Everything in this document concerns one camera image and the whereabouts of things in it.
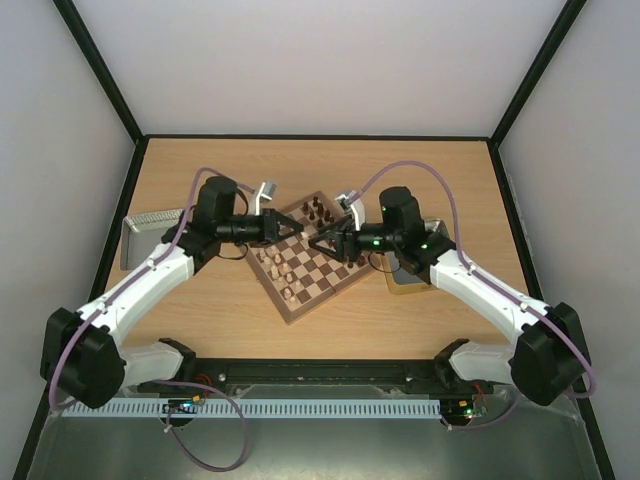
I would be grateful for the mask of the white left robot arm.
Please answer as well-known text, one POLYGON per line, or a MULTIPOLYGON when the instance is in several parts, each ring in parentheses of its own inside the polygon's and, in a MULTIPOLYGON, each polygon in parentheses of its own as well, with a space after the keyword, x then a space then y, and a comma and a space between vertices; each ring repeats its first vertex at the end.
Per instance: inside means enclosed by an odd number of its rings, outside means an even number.
POLYGON ((245 213, 238 214, 235 202, 245 187, 214 169, 208 174, 205 182, 193 181, 178 224, 124 280, 75 311, 60 308, 49 317, 40 374, 49 385, 51 410, 76 401, 98 408, 123 388, 179 378, 192 351, 171 339, 125 348, 132 328, 217 257, 222 244, 269 246, 302 232, 299 222, 261 208, 261 200, 274 189, 272 183, 263 184, 245 203, 245 213))

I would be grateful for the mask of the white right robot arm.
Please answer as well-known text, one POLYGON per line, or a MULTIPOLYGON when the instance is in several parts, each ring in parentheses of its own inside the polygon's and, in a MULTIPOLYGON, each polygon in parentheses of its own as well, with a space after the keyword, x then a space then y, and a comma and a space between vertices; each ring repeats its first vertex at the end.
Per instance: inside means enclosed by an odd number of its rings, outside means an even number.
POLYGON ((512 384, 530 401, 548 406, 589 372, 578 346, 583 336, 577 312, 565 303, 551 307, 531 298, 478 267, 451 239, 427 227, 408 188, 380 194, 379 223, 364 222, 358 202, 344 201, 351 214, 311 237, 312 249, 339 262, 390 252, 402 270, 461 300, 509 341, 507 347, 452 344, 436 367, 443 389, 455 392, 470 380, 512 384))

